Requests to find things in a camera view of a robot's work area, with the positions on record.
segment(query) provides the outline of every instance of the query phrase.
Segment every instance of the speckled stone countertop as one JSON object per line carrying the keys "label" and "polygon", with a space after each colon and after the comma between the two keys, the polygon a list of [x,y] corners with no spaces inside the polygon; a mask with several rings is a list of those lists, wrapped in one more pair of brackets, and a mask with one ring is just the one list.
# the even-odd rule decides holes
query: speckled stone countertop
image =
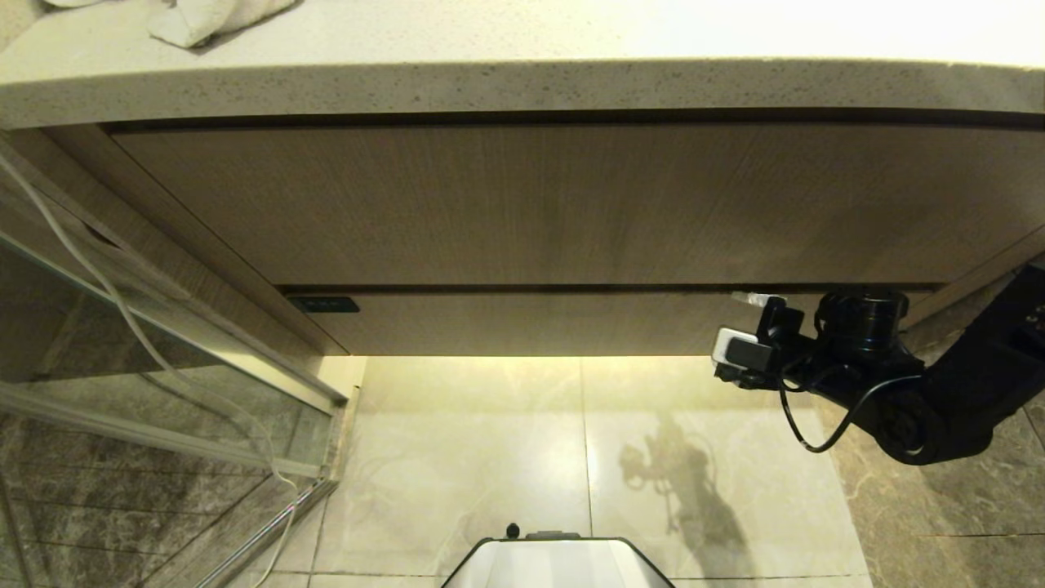
{"label": "speckled stone countertop", "polygon": [[722,107],[1045,112],[1045,2],[304,0],[187,51],[162,0],[52,13],[0,53],[0,126]]}

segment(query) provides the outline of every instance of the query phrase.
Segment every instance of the white cable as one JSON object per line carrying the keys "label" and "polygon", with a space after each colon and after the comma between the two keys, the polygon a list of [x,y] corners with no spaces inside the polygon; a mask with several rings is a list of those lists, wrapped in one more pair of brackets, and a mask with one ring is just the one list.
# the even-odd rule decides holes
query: white cable
{"label": "white cable", "polygon": [[[269,464],[269,469],[272,470],[273,475],[276,476],[276,478],[278,478],[279,480],[289,485],[291,488],[294,489],[295,500],[291,502],[291,515],[287,517],[286,526],[283,527],[283,533],[280,534],[279,542],[276,545],[276,552],[273,554],[272,561],[269,562],[269,567],[265,568],[265,571],[261,575],[261,579],[253,587],[253,588],[258,588],[259,586],[261,586],[261,584],[264,583],[265,580],[269,579],[269,575],[272,573],[273,567],[275,567],[276,565],[276,560],[279,559],[279,555],[283,550],[283,545],[286,541],[287,532],[291,530],[291,525],[294,523],[294,515],[297,512],[297,495],[301,493],[301,491],[298,489],[298,485],[294,484],[293,480],[281,474],[279,470],[276,468],[276,447],[272,443],[272,434],[270,433],[269,429],[266,429],[264,425],[262,425],[261,422],[258,421],[256,417],[251,415],[246,408],[218,395],[217,393],[210,391],[206,386],[195,382],[188,376],[182,374],[177,368],[171,366],[170,362],[168,362],[166,358],[164,358],[160,354],[160,352],[156,350],[156,348],[153,346],[153,343],[148,340],[148,337],[145,335],[145,332],[142,331],[141,326],[138,324],[137,317],[135,317],[134,313],[131,312],[131,308],[127,307],[126,302],[123,300],[123,297],[116,288],[116,286],[113,284],[113,282],[110,281],[110,279],[106,277],[106,275],[101,273],[101,271],[98,269],[98,267],[90,259],[88,259],[86,255],[84,255],[84,253],[79,250],[79,246],[76,245],[76,243],[73,242],[73,240],[69,237],[69,234],[66,232],[65,228],[61,224],[59,224],[57,218],[55,218],[54,214],[51,213],[51,210],[47,207],[47,204],[44,202],[44,198],[37,192],[37,188],[31,183],[29,183],[29,181],[25,178],[25,175],[23,175],[22,172],[19,171],[19,169],[15,167],[15,165],[10,161],[7,160],[7,158],[3,155],[3,152],[0,152],[0,166],[4,168],[7,174],[9,174],[22,188],[25,194],[29,196],[29,199],[32,201],[32,204],[36,205],[37,209],[40,210],[40,213],[43,214],[44,219],[47,220],[47,225],[51,228],[51,231],[54,232],[54,235],[59,237],[59,240],[62,241],[62,244],[65,245],[66,250],[69,251],[69,254],[72,255],[77,261],[79,261],[79,263],[84,265],[84,267],[92,276],[94,276],[94,278],[97,279],[99,283],[101,283],[101,286],[104,287],[107,292],[109,292],[109,298],[112,299],[113,303],[116,304],[116,308],[119,309],[120,315],[123,316],[123,321],[127,324],[127,327],[131,328],[131,331],[134,333],[135,337],[138,338],[138,342],[141,343],[142,347],[145,348],[145,351],[148,352],[148,355],[153,358],[153,360],[156,361],[156,363],[158,363],[160,368],[162,368],[163,371],[166,372],[168,375],[170,375],[170,377],[173,378],[175,380],[182,382],[191,390],[203,392],[205,395],[217,399],[222,403],[226,403],[228,406],[232,407],[234,411],[238,411],[239,414],[246,416],[247,419],[251,422],[251,424],[260,429],[261,432],[263,433],[263,438],[268,445],[269,454],[265,455],[264,451],[259,451],[258,453],[260,454],[261,458]],[[251,442],[251,445],[254,445],[254,439],[249,433],[245,434],[247,437],[247,440]]]}

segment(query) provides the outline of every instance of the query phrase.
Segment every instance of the cable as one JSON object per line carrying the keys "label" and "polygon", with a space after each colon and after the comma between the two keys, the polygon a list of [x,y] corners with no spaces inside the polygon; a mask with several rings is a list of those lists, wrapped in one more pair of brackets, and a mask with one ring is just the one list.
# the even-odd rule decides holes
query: cable
{"label": "cable", "polygon": [[[773,342],[773,340],[771,340],[771,344],[773,346],[773,349],[775,349],[777,353],[782,353],[783,352],[783,350],[780,347],[780,344],[777,344],[776,342]],[[811,384],[802,384],[802,383],[799,383],[797,386],[795,386],[794,389],[792,389],[791,386],[788,386],[787,382],[785,382],[784,379],[787,377],[787,374],[789,372],[791,372],[792,370],[794,370],[794,368],[796,366],[798,366],[799,363],[803,363],[805,361],[809,361],[813,356],[815,356],[816,354],[818,354],[820,352],[820,350],[822,350],[823,348],[826,348],[827,345],[828,345],[827,340],[820,342],[819,339],[817,339],[817,345],[816,346],[814,346],[813,348],[810,348],[810,350],[808,352],[806,352],[805,354],[798,356],[797,358],[795,358],[791,362],[784,364],[784,368],[781,369],[781,377],[777,378],[777,380],[776,380],[777,387],[779,389],[783,389],[783,390],[785,390],[785,391],[787,391],[789,393],[805,393],[806,391],[808,391],[811,387],[813,387]],[[831,371],[831,369],[829,369],[829,370],[827,370],[825,372],[821,372],[815,378],[813,378],[813,381],[814,382],[819,382],[819,380],[821,380],[822,378],[825,378],[828,375],[827,373],[830,373],[830,371]]]}
{"label": "cable", "polygon": [[850,424],[853,423],[853,419],[856,418],[857,413],[859,413],[860,408],[863,407],[864,403],[867,402],[867,400],[869,400],[870,397],[875,395],[875,393],[888,386],[889,384],[903,382],[905,380],[916,380],[921,377],[922,377],[921,375],[904,376],[902,378],[893,378],[892,380],[879,382],[878,384],[872,386],[870,390],[864,393],[863,396],[860,397],[860,400],[858,400],[856,404],[853,405],[853,408],[849,409],[849,411],[845,414],[845,417],[842,418],[842,422],[839,423],[838,428],[835,429],[835,432],[832,433],[830,438],[828,438],[828,441],[823,442],[823,445],[819,446],[810,445],[809,442],[807,442],[806,439],[802,437],[802,432],[798,430],[798,425],[795,424],[794,417],[791,416],[791,407],[788,405],[787,402],[787,392],[783,387],[783,378],[780,380],[782,383],[782,386],[780,387],[781,405],[784,406],[784,416],[787,417],[787,424],[791,426],[791,432],[794,433],[794,437],[795,439],[798,440],[798,443],[800,443],[803,447],[805,447],[807,450],[813,453],[823,453],[825,451],[834,447],[836,443],[838,443],[838,440],[841,439],[842,433],[844,433],[845,429],[847,429]]}
{"label": "cable", "polygon": [[[294,489],[295,500],[296,500],[297,495],[300,494],[301,491],[298,489],[298,485],[294,484],[293,480],[281,474],[279,470],[276,468],[276,448],[272,443],[272,434],[269,431],[269,429],[266,429],[264,425],[262,425],[261,422],[258,421],[256,417],[251,415],[243,407],[218,395],[217,393],[210,391],[206,386],[195,382],[191,378],[182,374],[173,366],[171,366],[170,362],[168,362],[166,358],[164,358],[160,354],[160,352],[156,350],[156,348],[153,346],[153,343],[148,340],[148,337],[145,335],[145,332],[141,329],[141,325],[139,325],[137,317],[135,317],[134,313],[131,312],[131,308],[127,307],[126,302],[123,300],[123,297],[116,288],[116,285],[114,285],[113,282],[108,277],[106,277],[106,275],[101,273],[101,271],[90,259],[88,259],[86,255],[84,255],[84,253],[79,250],[79,246],[76,245],[76,243],[73,242],[73,240],[69,237],[69,234],[66,232],[65,228],[59,222],[57,218],[54,217],[54,214],[51,213],[51,210],[47,207],[47,204],[44,202],[44,198],[40,195],[40,193],[37,192],[37,188],[25,178],[25,175],[22,174],[22,172],[17,167],[15,167],[15,165],[10,161],[7,160],[6,156],[3,152],[0,152],[0,166],[2,166],[4,170],[7,172],[7,174],[9,174],[15,180],[15,182],[18,183],[18,185],[22,188],[25,194],[37,207],[37,209],[40,210],[40,213],[43,214],[44,219],[47,221],[47,225],[51,228],[51,231],[54,232],[54,235],[59,237],[59,240],[62,241],[62,244],[65,245],[66,250],[69,251],[69,254],[72,255],[77,261],[79,261],[79,263],[84,265],[84,268],[86,268],[92,276],[94,276],[96,280],[98,280],[99,283],[101,283],[101,286],[109,293],[109,298],[112,300],[112,302],[116,305],[116,308],[119,310],[120,315],[123,317],[123,321],[127,324],[127,327],[131,328],[131,331],[134,333],[135,337],[138,338],[138,342],[141,343],[142,347],[145,348],[145,351],[148,352],[148,355],[153,358],[153,360],[156,361],[156,363],[159,364],[164,372],[170,375],[171,378],[178,380],[179,382],[182,382],[190,390],[203,392],[205,395],[210,396],[213,399],[217,399],[220,403],[225,403],[227,406],[231,407],[233,409],[233,413],[238,411],[240,415],[246,416],[248,421],[252,425],[256,426],[263,433],[263,438],[268,444],[269,453],[266,455],[263,450],[258,451],[258,453],[260,454],[262,460],[265,460],[265,462],[269,465],[269,469],[272,470],[273,475],[276,476],[277,479],[289,485],[289,487]],[[231,416],[227,415],[226,417],[228,417],[230,421],[235,422],[235,420]],[[245,433],[245,437],[251,443],[251,445],[254,445],[255,443],[254,439],[250,436],[250,433]],[[259,580],[254,585],[253,588],[258,588],[259,586],[261,586],[261,584],[263,584],[264,581],[269,579],[269,575],[272,573],[272,569],[276,565],[276,560],[279,558],[279,555],[283,549],[283,544],[286,540],[287,532],[289,531],[291,525],[294,523],[294,515],[296,512],[297,512],[296,501],[292,501],[291,515],[287,517],[286,526],[283,527],[283,533],[280,535],[279,538],[279,543],[276,545],[276,552],[273,554],[272,561],[269,562],[269,567],[265,569],[264,574],[262,574],[261,580]]]}

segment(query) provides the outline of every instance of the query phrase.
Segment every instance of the tile grout line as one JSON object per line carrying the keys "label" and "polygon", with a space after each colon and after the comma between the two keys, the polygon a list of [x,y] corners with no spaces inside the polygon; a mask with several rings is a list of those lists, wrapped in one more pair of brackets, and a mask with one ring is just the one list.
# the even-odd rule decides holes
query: tile grout line
{"label": "tile grout line", "polygon": [[1023,417],[1025,417],[1026,420],[1027,420],[1027,423],[1030,424],[1030,430],[1034,431],[1035,432],[1035,437],[1038,438],[1038,443],[1041,444],[1042,449],[1045,449],[1045,436],[1042,436],[1042,433],[1038,431],[1038,427],[1035,426],[1035,420],[1031,419],[1030,418],[1030,414],[1027,413],[1026,405],[1021,406],[1020,409],[1023,410]]}
{"label": "tile grout line", "polygon": [[[283,571],[280,573],[296,573],[298,575],[308,573],[307,571]],[[321,571],[316,575],[327,575],[331,578],[442,578],[445,575],[429,573],[368,573],[364,571]]]}
{"label": "tile grout line", "polygon": [[23,583],[28,586],[29,584],[36,584],[31,582],[36,579],[29,574],[29,566],[25,559],[26,540],[19,536],[15,517],[11,515],[11,502],[8,494],[7,479],[0,474],[0,517],[3,517],[4,521],[6,521],[6,528],[3,532],[7,536],[6,539],[10,541],[11,550],[15,551],[16,564],[18,565],[19,572],[22,574]]}
{"label": "tile grout line", "polygon": [[135,470],[129,468],[98,468],[95,466],[69,466],[61,463],[49,463],[49,462],[18,462],[19,466],[28,466],[30,468],[39,467],[46,470],[65,469],[65,470],[85,470],[85,471],[98,471],[98,472],[114,472],[119,474],[167,474],[175,476],[224,476],[224,477],[235,477],[235,478],[260,478],[264,477],[264,473],[253,473],[253,474],[231,474],[228,472],[207,472],[205,470],[200,471],[179,471],[175,472],[171,470]]}
{"label": "tile grout line", "polygon": [[595,517],[591,515],[591,469],[588,467],[587,448],[587,405],[584,402],[584,358],[577,358],[577,370],[581,380],[581,429],[584,431],[584,480],[588,498],[588,537],[595,537]]}
{"label": "tile grout line", "polygon": [[143,509],[131,509],[125,507],[113,507],[104,504],[76,504],[74,502],[57,502],[53,500],[28,500],[25,498],[11,498],[11,502],[21,502],[24,504],[47,504],[48,507],[68,507],[70,509],[85,509],[94,511],[116,511],[118,513],[139,513],[146,515],[179,515],[186,517],[215,517],[225,513],[225,511],[208,511],[208,512],[189,512],[189,511],[148,511]]}
{"label": "tile grout line", "polygon": [[316,558],[320,555],[320,541],[323,540],[323,527],[326,526],[326,513],[327,504],[330,503],[330,495],[327,495],[323,499],[323,516],[320,518],[320,531],[316,536],[316,548],[312,549],[312,562],[308,566],[308,581],[305,583],[305,588],[311,588],[312,577],[316,575]]}
{"label": "tile grout line", "polygon": [[926,539],[1009,539],[1013,537],[1043,537],[1045,532],[1037,533],[980,533],[971,535],[914,535]]}
{"label": "tile grout line", "polygon": [[757,580],[813,580],[817,578],[870,578],[869,573],[828,573],[814,575],[741,575],[741,577],[676,577],[668,580],[696,580],[713,582],[751,582]]}
{"label": "tile grout line", "polygon": [[56,541],[30,541],[30,543],[37,545],[46,545],[48,547],[72,547],[75,549],[88,549],[91,551],[111,551],[114,554],[132,554],[135,556],[169,556],[169,552],[159,552],[159,551],[135,551],[132,549],[116,549],[113,547],[98,547],[96,545],[79,545],[76,543],[59,543]]}

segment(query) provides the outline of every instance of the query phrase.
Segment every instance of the beige tile floor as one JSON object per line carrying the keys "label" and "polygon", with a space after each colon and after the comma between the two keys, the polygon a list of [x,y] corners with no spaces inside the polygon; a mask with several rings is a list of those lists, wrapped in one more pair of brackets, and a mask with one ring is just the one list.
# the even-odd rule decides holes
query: beige tile floor
{"label": "beige tile floor", "polygon": [[678,588],[870,587],[830,456],[707,358],[371,358],[359,402],[269,588],[438,587],[510,522],[628,538]]}

